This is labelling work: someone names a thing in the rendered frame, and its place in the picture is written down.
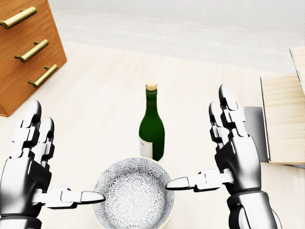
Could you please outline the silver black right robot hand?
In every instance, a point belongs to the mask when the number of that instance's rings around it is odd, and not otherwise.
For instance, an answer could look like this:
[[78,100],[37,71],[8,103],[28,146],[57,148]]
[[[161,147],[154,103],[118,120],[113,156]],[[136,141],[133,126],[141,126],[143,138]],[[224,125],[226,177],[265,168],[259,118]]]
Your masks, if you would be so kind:
[[229,194],[261,189],[261,167],[253,138],[247,133],[244,113],[230,88],[222,84],[219,101],[209,105],[210,135],[217,143],[214,156],[217,169],[206,169],[195,176],[173,179],[167,190],[212,191],[225,185]]

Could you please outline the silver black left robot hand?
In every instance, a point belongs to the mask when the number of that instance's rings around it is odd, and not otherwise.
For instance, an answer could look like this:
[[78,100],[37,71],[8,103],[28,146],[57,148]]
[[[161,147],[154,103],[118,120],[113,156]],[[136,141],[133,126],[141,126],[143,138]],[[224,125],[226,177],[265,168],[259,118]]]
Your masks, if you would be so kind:
[[41,122],[41,105],[29,103],[24,119],[13,137],[13,151],[7,159],[0,181],[0,216],[37,217],[41,207],[73,209],[78,205],[104,202],[94,191],[71,191],[67,187],[49,188],[51,172],[48,160],[54,153],[54,122]]

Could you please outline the pale wooden wine rack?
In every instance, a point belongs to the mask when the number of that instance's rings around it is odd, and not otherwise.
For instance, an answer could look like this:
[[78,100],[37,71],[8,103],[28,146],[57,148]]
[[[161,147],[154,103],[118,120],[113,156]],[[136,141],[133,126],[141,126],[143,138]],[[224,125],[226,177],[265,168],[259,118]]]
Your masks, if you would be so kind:
[[305,46],[289,51],[295,72],[260,78],[267,158],[305,169]]

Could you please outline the green wine bottle with cork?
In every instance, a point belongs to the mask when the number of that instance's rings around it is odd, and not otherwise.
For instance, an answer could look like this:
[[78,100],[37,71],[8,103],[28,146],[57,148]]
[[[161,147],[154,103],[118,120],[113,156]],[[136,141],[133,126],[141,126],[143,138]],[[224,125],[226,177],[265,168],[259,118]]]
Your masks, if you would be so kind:
[[146,110],[139,127],[140,154],[159,161],[164,154],[165,129],[157,110],[157,82],[148,80]]

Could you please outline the grey floral patterned bowl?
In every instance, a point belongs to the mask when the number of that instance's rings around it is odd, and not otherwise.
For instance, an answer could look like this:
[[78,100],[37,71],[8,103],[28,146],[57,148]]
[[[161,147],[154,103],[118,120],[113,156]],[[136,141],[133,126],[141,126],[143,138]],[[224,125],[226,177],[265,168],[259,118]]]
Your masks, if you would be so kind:
[[93,205],[98,224],[102,229],[163,229],[175,205],[175,192],[165,188],[170,180],[167,171],[149,158],[112,164],[94,187],[105,196]]

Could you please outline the wooden cabinet with drawers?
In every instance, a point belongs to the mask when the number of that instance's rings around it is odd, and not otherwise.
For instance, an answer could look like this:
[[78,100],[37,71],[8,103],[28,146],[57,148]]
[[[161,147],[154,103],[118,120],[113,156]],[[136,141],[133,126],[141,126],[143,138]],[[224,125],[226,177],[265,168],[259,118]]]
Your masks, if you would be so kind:
[[66,61],[48,0],[0,0],[1,116],[10,116]]

